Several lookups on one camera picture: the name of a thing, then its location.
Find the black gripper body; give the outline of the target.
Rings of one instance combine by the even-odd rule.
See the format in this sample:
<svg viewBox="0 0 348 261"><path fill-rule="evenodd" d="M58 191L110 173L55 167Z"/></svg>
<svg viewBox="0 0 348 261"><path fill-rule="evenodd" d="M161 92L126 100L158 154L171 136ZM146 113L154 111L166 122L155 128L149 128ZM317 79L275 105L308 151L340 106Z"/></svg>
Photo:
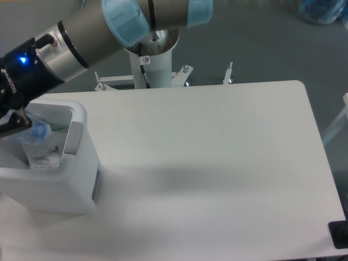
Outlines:
<svg viewBox="0 0 348 261"><path fill-rule="evenodd" d="M53 37L29 39L1 57L1 117L64 83L39 58L37 49L54 42Z"/></svg>

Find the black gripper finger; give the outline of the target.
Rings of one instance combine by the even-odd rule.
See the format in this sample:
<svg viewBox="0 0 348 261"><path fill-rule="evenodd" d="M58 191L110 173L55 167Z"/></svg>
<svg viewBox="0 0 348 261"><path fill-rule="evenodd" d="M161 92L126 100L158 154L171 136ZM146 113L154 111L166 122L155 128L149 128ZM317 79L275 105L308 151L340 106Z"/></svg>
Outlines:
<svg viewBox="0 0 348 261"><path fill-rule="evenodd" d="M15 110L5 123L1 123L1 138L25 131L33 126L32 120L28 117L25 108Z"/></svg>

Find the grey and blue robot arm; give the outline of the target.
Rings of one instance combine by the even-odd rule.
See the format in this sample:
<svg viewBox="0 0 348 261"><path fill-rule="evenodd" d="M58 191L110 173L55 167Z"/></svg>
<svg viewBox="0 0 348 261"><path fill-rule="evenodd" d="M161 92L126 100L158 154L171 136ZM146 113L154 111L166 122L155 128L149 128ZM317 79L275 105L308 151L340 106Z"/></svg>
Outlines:
<svg viewBox="0 0 348 261"><path fill-rule="evenodd" d="M1 57L1 137L32 126L34 99L151 32L207 23L213 1L90 1Z"/></svg>

